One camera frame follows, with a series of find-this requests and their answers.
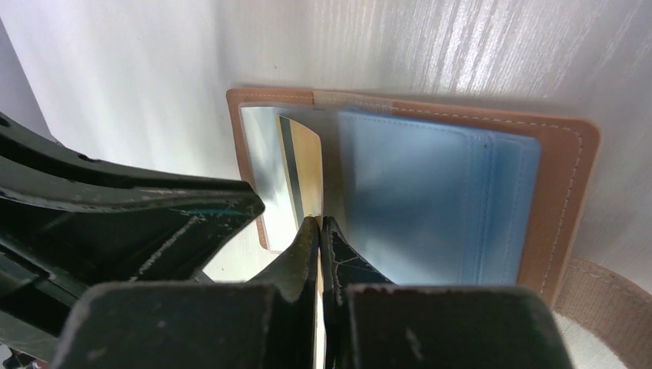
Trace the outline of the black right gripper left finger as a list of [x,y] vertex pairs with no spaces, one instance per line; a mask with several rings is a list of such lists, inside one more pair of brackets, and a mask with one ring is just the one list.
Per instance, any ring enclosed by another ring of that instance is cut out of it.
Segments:
[[312,368],[320,227],[245,283],[122,282],[87,291],[53,368]]

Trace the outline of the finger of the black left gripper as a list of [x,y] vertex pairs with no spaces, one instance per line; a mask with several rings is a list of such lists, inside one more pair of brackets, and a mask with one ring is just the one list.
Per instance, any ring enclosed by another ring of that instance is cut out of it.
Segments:
[[1,342],[49,361],[77,300],[193,280],[264,210],[244,181],[95,160],[1,117]]

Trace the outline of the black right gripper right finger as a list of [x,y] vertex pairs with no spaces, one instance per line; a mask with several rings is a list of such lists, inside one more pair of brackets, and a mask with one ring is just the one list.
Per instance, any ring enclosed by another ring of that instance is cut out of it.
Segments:
[[545,303],[513,286],[400,286],[323,220],[329,368],[569,368]]

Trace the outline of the tan leather card holder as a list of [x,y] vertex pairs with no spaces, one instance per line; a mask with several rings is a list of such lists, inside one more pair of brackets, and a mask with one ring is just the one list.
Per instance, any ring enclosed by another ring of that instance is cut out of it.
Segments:
[[511,285],[538,293],[629,368],[651,366],[651,297],[571,254],[600,144],[578,118],[340,91],[233,88],[242,178],[265,204],[261,246],[296,228],[279,115],[319,135],[323,214],[400,284]]

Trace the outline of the yellow credit card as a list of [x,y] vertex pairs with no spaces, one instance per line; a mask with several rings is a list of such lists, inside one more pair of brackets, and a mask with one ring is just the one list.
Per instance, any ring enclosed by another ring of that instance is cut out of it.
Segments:
[[300,227],[306,217],[321,223],[324,211],[324,176],[319,135],[294,119],[277,117],[281,158],[292,214]]

